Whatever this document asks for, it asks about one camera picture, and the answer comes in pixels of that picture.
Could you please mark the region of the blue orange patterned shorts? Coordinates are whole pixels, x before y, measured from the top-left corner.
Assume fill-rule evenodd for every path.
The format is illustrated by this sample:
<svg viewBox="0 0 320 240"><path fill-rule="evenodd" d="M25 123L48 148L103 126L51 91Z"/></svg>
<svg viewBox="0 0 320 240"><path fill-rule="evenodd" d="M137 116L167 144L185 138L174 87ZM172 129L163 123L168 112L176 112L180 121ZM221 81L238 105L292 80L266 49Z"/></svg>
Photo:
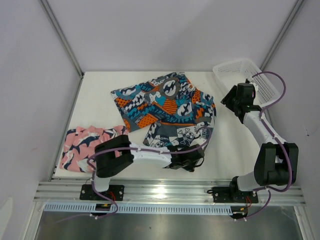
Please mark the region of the blue orange patterned shorts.
<svg viewBox="0 0 320 240"><path fill-rule="evenodd" d="M208 141L217 115L214 97L199 90L184 72L111 91L129 132L148 127L149 147L191 147Z"/></svg>

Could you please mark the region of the pink shark print shorts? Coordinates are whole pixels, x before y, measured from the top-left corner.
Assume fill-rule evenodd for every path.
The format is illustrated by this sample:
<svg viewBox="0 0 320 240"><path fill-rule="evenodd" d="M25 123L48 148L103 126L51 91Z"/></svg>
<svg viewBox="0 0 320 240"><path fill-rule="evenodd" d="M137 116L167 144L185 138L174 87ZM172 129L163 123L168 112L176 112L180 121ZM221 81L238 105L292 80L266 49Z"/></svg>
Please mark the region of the pink shark print shorts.
<svg viewBox="0 0 320 240"><path fill-rule="evenodd" d="M78 126L67 131L59 168L70 172L92 173L96 164L87 160L95 153L95 147L120 135L129 133L126 126L98 128Z"/></svg>

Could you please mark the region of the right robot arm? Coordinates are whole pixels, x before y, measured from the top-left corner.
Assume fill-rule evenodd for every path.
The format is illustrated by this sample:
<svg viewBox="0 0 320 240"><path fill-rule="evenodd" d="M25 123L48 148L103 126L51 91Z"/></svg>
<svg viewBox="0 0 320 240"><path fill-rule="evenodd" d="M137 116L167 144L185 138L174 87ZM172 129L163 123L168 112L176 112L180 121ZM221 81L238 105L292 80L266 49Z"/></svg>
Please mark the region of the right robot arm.
<svg viewBox="0 0 320 240"><path fill-rule="evenodd" d="M268 123L263 108L254 103L253 84L234 85L221 103L231 110L249 129L260 147L253 171L235 176L228 187L228 196L239 202L248 193L261 190L286 192L296 181L299 148L280 137Z"/></svg>

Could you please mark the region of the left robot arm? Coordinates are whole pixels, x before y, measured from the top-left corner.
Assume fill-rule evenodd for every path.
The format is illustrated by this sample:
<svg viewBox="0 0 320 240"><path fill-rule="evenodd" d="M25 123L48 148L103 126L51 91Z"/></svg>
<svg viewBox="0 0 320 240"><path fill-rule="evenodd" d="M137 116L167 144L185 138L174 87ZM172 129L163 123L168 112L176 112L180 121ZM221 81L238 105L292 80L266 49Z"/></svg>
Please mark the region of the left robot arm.
<svg viewBox="0 0 320 240"><path fill-rule="evenodd" d="M191 146L170 145L150 147L131 142L128 135L120 135L97 145L91 157L95 162L91 194L97 200L108 196L111 178L131 165L151 164L162 169L184 169L193 172L201 166L208 141L204 138Z"/></svg>

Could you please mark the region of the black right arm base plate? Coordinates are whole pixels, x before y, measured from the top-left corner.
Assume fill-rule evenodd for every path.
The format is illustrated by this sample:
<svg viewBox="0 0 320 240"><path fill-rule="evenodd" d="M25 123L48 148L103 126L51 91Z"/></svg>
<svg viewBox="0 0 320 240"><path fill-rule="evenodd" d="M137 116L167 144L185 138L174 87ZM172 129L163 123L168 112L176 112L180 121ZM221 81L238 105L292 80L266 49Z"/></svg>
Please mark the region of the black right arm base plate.
<svg viewBox="0 0 320 240"><path fill-rule="evenodd" d="M212 195L214 203L252 203L259 202L258 196L252 191L240 191L235 187L221 187L216 186L206 191Z"/></svg>

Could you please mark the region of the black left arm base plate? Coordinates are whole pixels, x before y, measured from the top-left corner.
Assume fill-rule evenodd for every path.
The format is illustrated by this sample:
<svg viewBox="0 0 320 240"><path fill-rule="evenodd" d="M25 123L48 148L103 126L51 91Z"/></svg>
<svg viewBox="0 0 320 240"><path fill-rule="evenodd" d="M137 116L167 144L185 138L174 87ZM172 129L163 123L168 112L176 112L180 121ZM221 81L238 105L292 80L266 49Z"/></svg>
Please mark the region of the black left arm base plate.
<svg viewBox="0 0 320 240"><path fill-rule="evenodd" d="M100 194L104 197L112 199L113 201L123 201L124 197L124 185L110 185L107 191L101 192ZM88 200L88 201L102 201L105 198L96 194L92 188L91 184L84 184L81 187L80 200Z"/></svg>

